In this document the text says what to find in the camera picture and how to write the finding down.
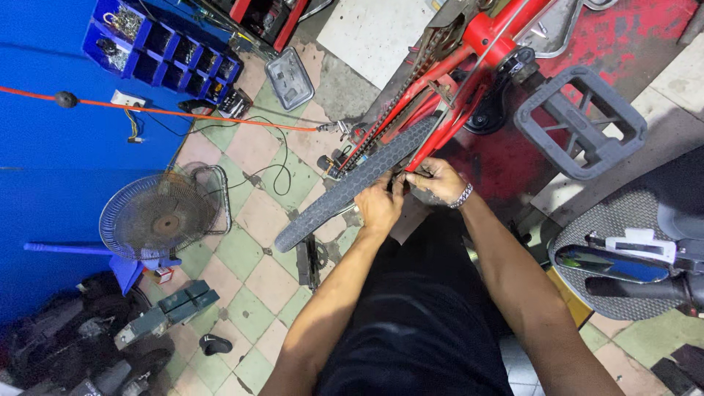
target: bicycle pedal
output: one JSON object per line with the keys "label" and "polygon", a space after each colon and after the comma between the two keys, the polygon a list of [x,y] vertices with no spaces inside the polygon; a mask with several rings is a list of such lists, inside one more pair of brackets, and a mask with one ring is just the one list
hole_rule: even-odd
{"label": "bicycle pedal", "polygon": [[[572,85],[582,94],[579,106],[560,92],[565,85]],[[604,118],[591,119],[586,112],[593,104]],[[542,107],[557,125],[540,126],[532,111]],[[636,109],[626,102],[609,84],[585,66],[571,66],[540,86],[514,115],[516,127],[530,140],[552,164],[567,177],[589,180],[613,168],[632,155],[646,142],[648,124]],[[608,137],[599,125],[613,123],[623,134],[623,139]],[[549,130],[564,129],[569,132],[567,146],[561,147]],[[577,144],[584,150],[586,164],[576,162],[572,149]]]}

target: metal bracelet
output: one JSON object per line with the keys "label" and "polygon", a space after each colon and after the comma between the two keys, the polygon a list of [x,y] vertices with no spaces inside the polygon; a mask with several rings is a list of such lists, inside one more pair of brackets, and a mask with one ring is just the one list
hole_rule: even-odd
{"label": "metal bracelet", "polygon": [[467,183],[467,188],[465,188],[465,191],[463,191],[460,197],[457,198],[457,201],[454,201],[453,203],[448,205],[450,209],[457,209],[462,206],[462,204],[465,203],[467,198],[469,198],[470,194],[472,194],[473,190],[474,186],[472,186],[470,183]]}

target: bicycle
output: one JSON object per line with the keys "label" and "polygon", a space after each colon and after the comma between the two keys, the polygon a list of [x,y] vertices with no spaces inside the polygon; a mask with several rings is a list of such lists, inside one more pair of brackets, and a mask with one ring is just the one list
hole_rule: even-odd
{"label": "bicycle", "polygon": [[[345,131],[356,147],[332,161],[327,171],[340,177],[339,182],[278,235],[276,248],[281,252],[293,248],[383,172],[394,166],[415,171],[461,128],[466,126],[479,135],[500,129],[507,118],[501,101],[510,83],[532,93],[516,111],[514,123],[568,177],[594,178],[641,148],[647,124],[612,87],[583,66],[572,66],[546,79],[535,63],[534,51],[514,41],[551,3],[511,0],[492,18],[476,2],[448,1],[438,15],[457,16],[442,27],[433,22],[426,27],[410,77],[377,122],[368,130]],[[568,84],[581,92],[579,105],[560,93]],[[603,117],[590,118],[590,104]],[[532,116],[538,107],[556,124],[540,126]],[[617,126],[623,139],[604,135],[600,125],[608,123]],[[571,133],[566,147],[548,134],[557,129]],[[584,150],[586,164],[572,159],[576,145]]]}

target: bicycle wheel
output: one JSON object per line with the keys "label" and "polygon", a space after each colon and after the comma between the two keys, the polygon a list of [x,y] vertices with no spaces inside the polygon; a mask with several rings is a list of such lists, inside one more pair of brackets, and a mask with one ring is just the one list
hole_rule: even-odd
{"label": "bicycle wheel", "polygon": [[345,207],[362,190],[369,187],[384,172],[398,164],[428,136],[435,126],[437,117],[423,118],[399,136],[393,138],[386,146],[372,154],[353,171],[342,178],[330,191],[313,202],[302,214],[293,220],[276,237],[274,245],[279,252],[288,252],[308,234],[325,224],[338,211]]}

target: blue wall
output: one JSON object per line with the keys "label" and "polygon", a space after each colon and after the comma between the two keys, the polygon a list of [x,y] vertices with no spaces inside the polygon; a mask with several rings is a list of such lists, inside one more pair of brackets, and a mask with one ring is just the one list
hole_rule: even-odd
{"label": "blue wall", "polygon": [[[171,9],[164,0],[154,4]],[[136,80],[121,80],[82,54],[95,3],[6,1],[0,8],[0,85],[42,94],[67,90],[110,101],[115,89],[177,110],[189,99]],[[57,290],[107,269],[108,257],[24,252],[29,241],[99,241],[98,219],[121,187],[166,168],[182,137],[144,115],[144,143],[129,144],[123,111],[62,109],[0,92],[0,323],[33,309]],[[189,121],[155,115],[178,133]]]}

